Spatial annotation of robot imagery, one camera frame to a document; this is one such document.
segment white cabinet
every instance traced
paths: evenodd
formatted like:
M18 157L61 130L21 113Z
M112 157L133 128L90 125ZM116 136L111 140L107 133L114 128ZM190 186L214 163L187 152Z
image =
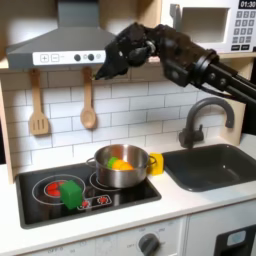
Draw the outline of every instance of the white cabinet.
M218 235L255 224L255 200L191 215L184 256L213 256Z

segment wooden spatula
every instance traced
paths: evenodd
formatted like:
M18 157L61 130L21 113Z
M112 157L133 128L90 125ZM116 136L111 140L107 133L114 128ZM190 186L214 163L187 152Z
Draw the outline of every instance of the wooden spatula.
M81 122L87 129L92 129L96 124L96 114L92 108L92 70L83 69L84 75L84 109L81 113Z
M34 113L29 120L29 129L33 135L47 134L49 131L49 122L43 114L41 107L40 72L36 69L31 70L30 80L32 84Z

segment stainless steel pot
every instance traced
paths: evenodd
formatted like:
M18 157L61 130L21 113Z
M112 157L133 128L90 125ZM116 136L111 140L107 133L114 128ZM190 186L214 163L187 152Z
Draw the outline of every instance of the stainless steel pot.
M109 169L108 161L111 157L117 157L130 163L134 170L119 171ZM96 175L98 181L113 188L128 188L138 185L147 176L147 167L156 162L155 158L152 163L149 163L149 156L146 151L141 148L131 145L110 145L99 149L94 158L87 160L87 164L91 167L91 161L96 163Z

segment black cooktop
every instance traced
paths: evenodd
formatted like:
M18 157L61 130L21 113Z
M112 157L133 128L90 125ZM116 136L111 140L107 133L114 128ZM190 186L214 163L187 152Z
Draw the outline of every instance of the black cooktop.
M69 210L60 200L59 186L69 180L75 181L82 188L84 195L82 205L73 210ZM26 229L161 198L148 179L129 189L101 185L95 170L85 164L19 174L17 195L21 227Z

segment microwave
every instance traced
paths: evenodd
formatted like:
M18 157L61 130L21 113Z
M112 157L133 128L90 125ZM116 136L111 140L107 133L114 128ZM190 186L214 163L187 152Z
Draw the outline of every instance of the microwave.
M256 52L256 0L162 0L161 23L218 53Z

